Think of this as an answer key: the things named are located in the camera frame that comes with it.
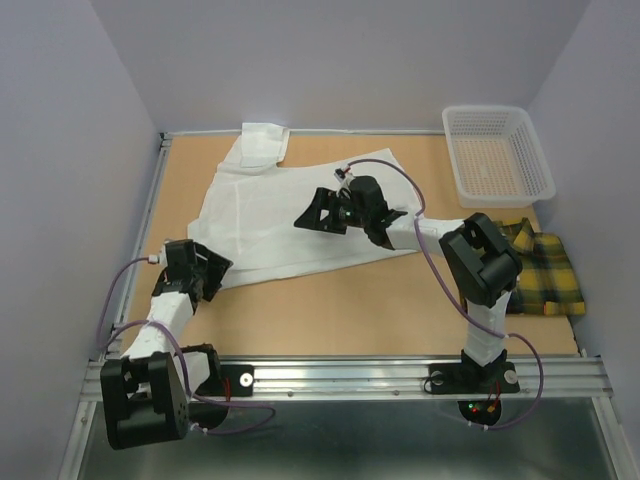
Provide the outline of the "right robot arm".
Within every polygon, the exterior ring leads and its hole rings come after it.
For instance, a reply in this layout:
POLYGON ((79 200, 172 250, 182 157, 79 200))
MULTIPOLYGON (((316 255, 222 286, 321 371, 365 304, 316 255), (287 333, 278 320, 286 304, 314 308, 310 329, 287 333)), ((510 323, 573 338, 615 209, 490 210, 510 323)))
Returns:
POLYGON ((391 208, 378 181, 337 170, 338 190, 319 187, 310 205, 294 221, 300 229, 344 235, 358 228, 369 241, 392 251, 420 251, 446 260, 469 322, 463 384, 482 390, 496 378, 494 362, 503 354, 506 311, 522 271, 522 262, 493 221, 475 213, 460 220, 428 219, 418 211, 391 208))

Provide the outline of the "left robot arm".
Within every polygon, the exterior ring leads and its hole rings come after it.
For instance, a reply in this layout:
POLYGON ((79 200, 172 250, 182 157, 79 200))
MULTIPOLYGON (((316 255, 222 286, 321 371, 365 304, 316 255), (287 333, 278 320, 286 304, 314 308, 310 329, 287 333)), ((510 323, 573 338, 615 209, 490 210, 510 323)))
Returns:
POLYGON ((216 428, 229 414, 226 406, 190 402, 195 390, 228 386, 215 348, 182 348, 178 339, 232 263, 192 239, 167 242, 153 260, 162 270, 148 316, 129 348, 100 371, 107 439, 115 450, 181 440, 190 428, 216 428))

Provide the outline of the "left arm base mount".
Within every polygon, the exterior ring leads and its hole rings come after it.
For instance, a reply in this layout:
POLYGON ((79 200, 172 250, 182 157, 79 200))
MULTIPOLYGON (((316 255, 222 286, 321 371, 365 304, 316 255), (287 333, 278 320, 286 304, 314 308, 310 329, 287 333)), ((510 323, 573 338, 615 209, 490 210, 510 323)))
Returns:
POLYGON ((206 397, 248 398, 253 395, 255 369, 250 364, 222 364, 213 368, 197 387, 196 393, 206 397))

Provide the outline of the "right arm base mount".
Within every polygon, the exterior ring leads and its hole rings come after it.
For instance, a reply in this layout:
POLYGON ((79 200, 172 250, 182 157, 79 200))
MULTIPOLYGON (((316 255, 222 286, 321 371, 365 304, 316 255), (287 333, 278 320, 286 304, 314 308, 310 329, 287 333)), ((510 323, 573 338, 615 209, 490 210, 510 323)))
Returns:
POLYGON ((511 362, 486 367, 462 362, 435 363, 428 367, 423 389, 432 395, 518 393, 520 391, 518 377, 514 376, 508 380, 508 372, 515 372, 515 366, 511 362))

